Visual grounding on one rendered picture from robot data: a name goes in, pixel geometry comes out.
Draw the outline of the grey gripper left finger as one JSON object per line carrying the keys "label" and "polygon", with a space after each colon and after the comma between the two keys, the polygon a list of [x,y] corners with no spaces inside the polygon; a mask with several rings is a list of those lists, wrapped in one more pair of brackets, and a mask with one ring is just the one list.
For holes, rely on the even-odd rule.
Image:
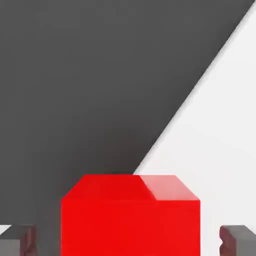
{"label": "grey gripper left finger", "polygon": [[0,256],[37,256],[36,226],[11,225],[0,234]]}

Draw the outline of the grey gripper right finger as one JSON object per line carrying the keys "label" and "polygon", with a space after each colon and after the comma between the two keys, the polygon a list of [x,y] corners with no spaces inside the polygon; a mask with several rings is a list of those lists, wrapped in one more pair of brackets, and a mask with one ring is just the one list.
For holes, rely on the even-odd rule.
{"label": "grey gripper right finger", "polygon": [[222,225],[219,256],[256,256],[256,234],[245,225]]}

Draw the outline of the small red cube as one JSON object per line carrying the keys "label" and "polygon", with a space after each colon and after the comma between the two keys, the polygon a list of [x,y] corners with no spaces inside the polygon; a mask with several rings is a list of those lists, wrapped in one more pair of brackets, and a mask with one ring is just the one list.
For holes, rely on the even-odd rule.
{"label": "small red cube", "polygon": [[61,200],[61,256],[201,256],[201,202],[175,175],[87,174]]}

